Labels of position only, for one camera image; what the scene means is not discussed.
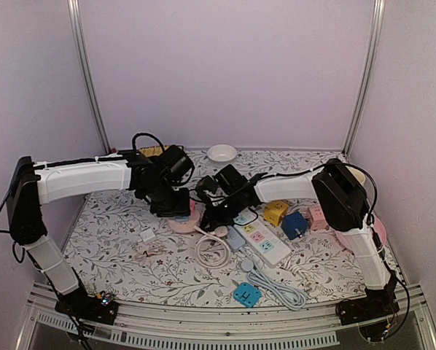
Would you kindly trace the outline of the grey-blue power strip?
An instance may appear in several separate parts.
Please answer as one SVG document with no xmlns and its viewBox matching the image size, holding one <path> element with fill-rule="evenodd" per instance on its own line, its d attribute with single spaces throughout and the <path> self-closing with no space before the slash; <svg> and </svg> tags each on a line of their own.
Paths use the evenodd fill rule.
<svg viewBox="0 0 436 350">
<path fill-rule="evenodd" d="M 246 245 L 244 238 L 233 226 L 227 226 L 225 241 L 232 252 L 237 252 L 240 248 Z"/>
</svg>

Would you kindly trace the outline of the white charger plug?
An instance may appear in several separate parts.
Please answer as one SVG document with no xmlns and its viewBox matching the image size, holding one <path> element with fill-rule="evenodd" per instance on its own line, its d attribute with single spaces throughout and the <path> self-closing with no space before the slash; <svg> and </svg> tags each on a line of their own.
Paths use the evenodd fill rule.
<svg viewBox="0 0 436 350">
<path fill-rule="evenodd" d="M 139 233 L 139 236 L 140 236 L 141 240 L 144 243 L 146 243 L 146 244 L 148 244 L 148 243 L 150 243 L 150 242 L 152 242 L 152 241 L 157 239 L 157 237 L 155 235 L 155 232 L 150 227 L 148 229 L 146 229 L 146 230 L 141 231 Z"/>
</svg>

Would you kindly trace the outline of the yellow cube socket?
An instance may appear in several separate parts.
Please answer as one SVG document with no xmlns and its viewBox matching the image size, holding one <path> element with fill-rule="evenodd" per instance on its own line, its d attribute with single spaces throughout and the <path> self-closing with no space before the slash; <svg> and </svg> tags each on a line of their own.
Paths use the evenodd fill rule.
<svg viewBox="0 0 436 350">
<path fill-rule="evenodd" d="M 272 224 L 272 226 L 279 226 L 283 217 L 286 215 L 289 205 L 284 201 L 272 201 L 265 205 L 263 210 L 263 219 Z"/>
</svg>

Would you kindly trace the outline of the white power strip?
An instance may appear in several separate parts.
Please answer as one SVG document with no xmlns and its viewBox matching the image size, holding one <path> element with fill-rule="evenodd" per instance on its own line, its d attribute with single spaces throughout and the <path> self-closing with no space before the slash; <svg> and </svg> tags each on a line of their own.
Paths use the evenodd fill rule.
<svg viewBox="0 0 436 350">
<path fill-rule="evenodd" d="M 248 245 L 271 268 L 288 258 L 292 250 L 259 218 L 246 209 L 233 219 L 234 227 Z"/>
</svg>

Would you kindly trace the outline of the dark blue cube socket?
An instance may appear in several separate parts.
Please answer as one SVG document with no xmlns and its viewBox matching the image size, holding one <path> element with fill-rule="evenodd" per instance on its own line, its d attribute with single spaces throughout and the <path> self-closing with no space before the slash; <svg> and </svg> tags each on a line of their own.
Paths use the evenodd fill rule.
<svg viewBox="0 0 436 350">
<path fill-rule="evenodd" d="M 281 229 L 287 238 L 293 241 L 305 234 L 308 229 L 308 222 L 299 211 L 296 211 L 283 218 Z"/>
</svg>

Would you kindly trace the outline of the light blue adapter plug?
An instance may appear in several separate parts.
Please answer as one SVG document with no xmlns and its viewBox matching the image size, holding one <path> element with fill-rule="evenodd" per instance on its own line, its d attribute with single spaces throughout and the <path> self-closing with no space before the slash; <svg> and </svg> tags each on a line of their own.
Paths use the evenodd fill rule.
<svg viewBox="0 0 436 350">
<path fill-rule="evenodd" d="M 261 298 L 261 291 L 248 283 L 241 283 L 233 292 L 235 301 L 247 308 L 253 308 Z"/>
</svg>

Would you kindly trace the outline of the pink cube socket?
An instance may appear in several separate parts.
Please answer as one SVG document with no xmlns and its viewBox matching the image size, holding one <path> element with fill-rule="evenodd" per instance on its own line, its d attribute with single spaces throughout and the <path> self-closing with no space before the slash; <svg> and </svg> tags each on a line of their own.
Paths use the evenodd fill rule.
<svg viewBox="0 0 436 350">
<path fill-rule="evenodd" d="M 307 210 L 310 230 L 325 230 L 329 227 L 321 206 L 310 206 Z"/>
</svg>

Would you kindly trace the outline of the small light blue plug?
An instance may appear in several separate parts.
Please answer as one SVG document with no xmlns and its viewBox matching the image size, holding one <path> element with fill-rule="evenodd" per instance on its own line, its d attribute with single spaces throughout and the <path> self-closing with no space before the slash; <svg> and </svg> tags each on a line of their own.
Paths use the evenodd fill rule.
<svg viewBox="0 0 436 350">
<path fill-rule="evenodd" d="M 181 225 L 182 225 L 182 224 L 185 225 L 187 222 L 190 221 L 190 218 L 189 218 L 189 217 L 175 217 L 175 218 L 174 218 L 174 221 L 175 221 L 175 222 L 179 222 Z"/>
</svg>

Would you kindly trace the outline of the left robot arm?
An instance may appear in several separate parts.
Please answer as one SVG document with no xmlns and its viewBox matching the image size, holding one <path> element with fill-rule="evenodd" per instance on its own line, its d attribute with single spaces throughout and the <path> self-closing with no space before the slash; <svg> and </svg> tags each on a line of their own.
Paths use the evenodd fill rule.
<svg viewBox="0 0 436 350">
<path fill-rule="evenodd" d="M 194 170 L 191 159 L 176 145 L 150 157 L 138 150 L 123 150 L 101 157 L 36 163 L 25 156 L 17 162 L 0 204 L 9 225 L 1 232 L 10 235 L 45 275 L 57 295 L 60 311 L 82 319 L 102 312 L 116 313 L 116 303 L 102 302 L 87 293 L 48 236 L 42 205 L 104 190 L 128 190 L 146 201 L 157 217 L 185 217 L 190 215 L 190 191 L 185 185 Z"/>
</svg>

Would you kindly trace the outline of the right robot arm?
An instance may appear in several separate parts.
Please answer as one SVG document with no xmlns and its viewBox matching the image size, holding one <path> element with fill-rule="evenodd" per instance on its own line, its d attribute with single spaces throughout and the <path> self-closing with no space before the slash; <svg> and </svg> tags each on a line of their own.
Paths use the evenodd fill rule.
<svg viewBox="0 0 436 350">
<path fill-rule="evenodd" d="M 202 178 L 195 192 L 205 204 L 201 228 L 229 225 L 243 210 L 271 201 L 315 198 L 327 224 L 342 234 L 359 263 L 366 296 L 337 305 L 342 323 L 397 313 L 395 289 L 399 279 L 385 261 L 384 245 L 375 231 L 373 207 L 352 166 L 337 158 L 293 174 L 259 173 L 247 179 L 228 165 Z"/>
</svg>

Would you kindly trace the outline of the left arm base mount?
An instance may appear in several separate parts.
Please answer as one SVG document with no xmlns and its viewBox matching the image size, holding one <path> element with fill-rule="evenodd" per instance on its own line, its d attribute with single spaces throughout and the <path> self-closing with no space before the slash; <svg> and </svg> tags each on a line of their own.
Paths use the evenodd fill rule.
<svg viewBox="0 0 436 350">
<path fill-rule="evenodd" d="M 120 304 L 107 296 L 91 296 L 84 289 L 77 289 L 67 295 L 55 293 L 58 302 L 55 310 L 76 320 L 86 320 L 113 325 Z"/>
</svg>

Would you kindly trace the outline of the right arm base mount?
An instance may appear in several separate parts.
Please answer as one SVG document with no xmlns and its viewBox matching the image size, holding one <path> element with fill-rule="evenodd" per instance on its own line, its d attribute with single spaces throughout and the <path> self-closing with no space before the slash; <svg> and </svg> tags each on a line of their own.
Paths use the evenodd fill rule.
<svg viewBox="0 0 436 350">
<path fill-rule="evenodd" d="M 367 295 L 357 299 L 343 299 L 337 303 L 335 313 L 342 325 L 359 324 L 384 318 L 381 322 L 359 327 L 360 335 L 370 343 L 385 341 L 392 329 L 392 321 L 400 310 L 394 292 L 387 293 L 380 290 L 367 291 Z"/>
</svg>

